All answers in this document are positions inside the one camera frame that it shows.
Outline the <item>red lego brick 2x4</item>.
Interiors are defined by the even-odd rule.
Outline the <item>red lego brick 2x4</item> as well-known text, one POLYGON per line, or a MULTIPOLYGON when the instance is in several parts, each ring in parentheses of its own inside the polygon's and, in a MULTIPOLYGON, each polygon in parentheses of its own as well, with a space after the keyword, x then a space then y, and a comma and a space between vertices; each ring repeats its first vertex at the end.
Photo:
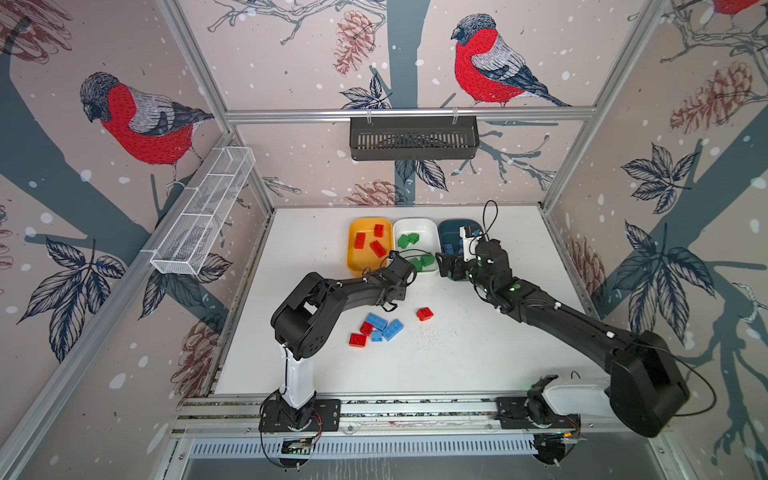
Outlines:
POLYGON ((377 258, 381 259, 388 255, 388 250, 377 240, 371 242, 369 244, 370 249, 373 251, 373 253, 376 255, 377 258))

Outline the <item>red lego brick single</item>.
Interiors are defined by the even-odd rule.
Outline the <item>red lego brick single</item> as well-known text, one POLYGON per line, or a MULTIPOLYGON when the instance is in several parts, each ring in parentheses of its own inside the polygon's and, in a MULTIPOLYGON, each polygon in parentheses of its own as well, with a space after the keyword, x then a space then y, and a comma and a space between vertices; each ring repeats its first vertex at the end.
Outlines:
POLYGON ((417 318, 421 321, 428 321, 434 317, 434 313, 428 307, 421 308, 417 311, 417 318))

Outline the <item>blue large lego cluster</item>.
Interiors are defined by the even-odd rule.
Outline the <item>blue large lego cluster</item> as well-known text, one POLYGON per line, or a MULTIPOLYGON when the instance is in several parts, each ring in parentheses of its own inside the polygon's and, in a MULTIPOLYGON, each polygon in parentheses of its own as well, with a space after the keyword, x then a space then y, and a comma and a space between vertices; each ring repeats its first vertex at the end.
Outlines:
POLYGON ((381 331, 383 341, 392 341, 399 333, 404 330, 404 325, 398 320, 387 321, 380 316, 370 313, 366 317, 366 322, 374 326, 374 331, 381 331))

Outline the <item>red small lego brick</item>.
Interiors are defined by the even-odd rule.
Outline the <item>red small lego brick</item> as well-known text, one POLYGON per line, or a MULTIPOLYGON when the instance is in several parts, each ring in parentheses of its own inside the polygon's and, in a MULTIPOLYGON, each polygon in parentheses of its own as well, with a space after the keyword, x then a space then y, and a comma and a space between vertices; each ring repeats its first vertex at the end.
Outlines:
POLYGON ((368 322, 364 322, 360 327, 360 333, 365 336, 370 336, 374 331, 374 326, 368 322))

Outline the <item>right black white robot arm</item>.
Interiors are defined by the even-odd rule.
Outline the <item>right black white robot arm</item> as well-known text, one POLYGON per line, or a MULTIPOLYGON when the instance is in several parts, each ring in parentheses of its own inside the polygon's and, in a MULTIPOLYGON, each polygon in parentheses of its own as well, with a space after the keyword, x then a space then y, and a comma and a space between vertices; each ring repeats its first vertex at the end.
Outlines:
POLYGON ((515 276, 499 241, 480 243, 471 259, 439 253, 436 262, 441 276, 469 281, 500 313, 552 335, 603 369, 597 379, 541 378, 524 403, 531 423, 548 427, 558 417, 600 416, 653 438, 688 402, 687 383, 659 335, 609 327, 515 276))

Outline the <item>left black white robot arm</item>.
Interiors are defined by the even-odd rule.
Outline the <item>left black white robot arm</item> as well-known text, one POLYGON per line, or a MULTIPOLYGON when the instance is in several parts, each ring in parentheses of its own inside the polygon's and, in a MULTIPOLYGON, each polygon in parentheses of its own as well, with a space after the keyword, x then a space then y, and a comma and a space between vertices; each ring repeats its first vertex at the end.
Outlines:
POLYGON ((310 405, 316 397, 312 357, 328 341, 341 314, 368 306, 396 309, 416 276, 416 267, 396 252, 389 254, 385 266, 359 278, 336 280, 308 273, 270 319, 286 362, 280 399, 294 410, 310 405))

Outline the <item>white plastic bin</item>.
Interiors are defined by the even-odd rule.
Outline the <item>white plastic bin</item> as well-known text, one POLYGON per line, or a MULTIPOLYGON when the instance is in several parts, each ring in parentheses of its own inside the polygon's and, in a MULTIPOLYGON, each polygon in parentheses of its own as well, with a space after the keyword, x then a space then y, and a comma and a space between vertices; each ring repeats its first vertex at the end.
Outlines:
MULTIPOLYGON (((395 246, 394 249, 400 253, 405 259, 410 260, 414 257, 421 257, 425 254, 431 254, 435 258, 435 254, 440 252, 440 244, 438 238, 437 225, 427 218, 405 218, 396 221, 393 225, 393 233, 395 246), (405 249, 400 250, 397 245, 398 238, 403 234, 418 233, 420 240, 416 244, 411 244, 405 249)), ((420 274, 436 276, 439 268, 435 259, 435 263, 426 269, 423 269, 420 274)))

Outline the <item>yellow plastic bin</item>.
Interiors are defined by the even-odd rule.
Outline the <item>yellow plastic bin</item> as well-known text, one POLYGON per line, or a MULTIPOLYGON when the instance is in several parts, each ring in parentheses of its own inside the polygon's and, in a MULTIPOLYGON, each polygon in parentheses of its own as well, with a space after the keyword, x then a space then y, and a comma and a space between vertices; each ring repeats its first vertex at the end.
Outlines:
POLYGON ((377 258, 370 249, 369 244, 373 241, 379 241, 387 250, 388 254, 393 249, 393 233, 391 223, 384 218, 366 217, 354 220, 349 226, 348 247, 347 247, 347 267, 354 275, 360 275, 364 270, 376 270, 380 262, 385 259, 377 258), (376 224, 384 226, 384 236, 377 238, 374 235, 376 224), (354 249, 354 239, 357 232, 366 233, 366 244, 362 250, 354 249))

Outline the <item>dark teal plastic bin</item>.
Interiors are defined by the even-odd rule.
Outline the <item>dark teal plastic bin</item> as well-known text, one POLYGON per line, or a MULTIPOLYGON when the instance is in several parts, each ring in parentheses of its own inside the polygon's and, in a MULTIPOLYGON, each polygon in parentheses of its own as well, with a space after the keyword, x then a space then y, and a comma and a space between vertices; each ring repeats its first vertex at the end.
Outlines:
POLYGON ((440 252, 448 255, 443 252, 442 246, 451 244, 454 249, 453 255, 460 255, 465 261, 475 256, 476 244, 483 236, 484 230, 481 225, 471 219, 449 219, 438 226, 440 252))

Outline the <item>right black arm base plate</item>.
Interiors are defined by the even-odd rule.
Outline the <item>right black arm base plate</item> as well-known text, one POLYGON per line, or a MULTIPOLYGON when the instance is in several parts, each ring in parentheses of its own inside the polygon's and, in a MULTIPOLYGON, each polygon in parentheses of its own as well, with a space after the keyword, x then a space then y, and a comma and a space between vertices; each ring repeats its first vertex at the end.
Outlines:
POLYGON ((502 429, 558 429, 578 430, 581 427, 579 415, 556 414, 538 398, 497 397, 495 419, 502 429))

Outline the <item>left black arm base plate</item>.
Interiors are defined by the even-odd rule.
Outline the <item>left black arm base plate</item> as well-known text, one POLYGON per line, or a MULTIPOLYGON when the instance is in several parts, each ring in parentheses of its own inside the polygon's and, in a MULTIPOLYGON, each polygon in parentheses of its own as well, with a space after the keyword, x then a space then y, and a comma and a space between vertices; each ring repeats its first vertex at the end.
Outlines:
POLYGON ((304 406, 291 407, 281 396, 266 400, 260 410, 260 433, 336 432, 341 401, 312 397, 304 406))

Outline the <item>white mesh wall shelf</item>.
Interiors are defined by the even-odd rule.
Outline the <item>white mesh wall shelf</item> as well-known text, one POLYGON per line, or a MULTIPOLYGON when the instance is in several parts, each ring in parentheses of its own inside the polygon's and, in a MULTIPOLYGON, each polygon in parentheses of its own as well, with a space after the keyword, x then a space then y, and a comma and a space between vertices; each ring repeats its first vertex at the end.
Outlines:
POLYGON ((161 274, 198 275, 255 163, 248 147, 227 146, 155 250, 150 263, 161 274))

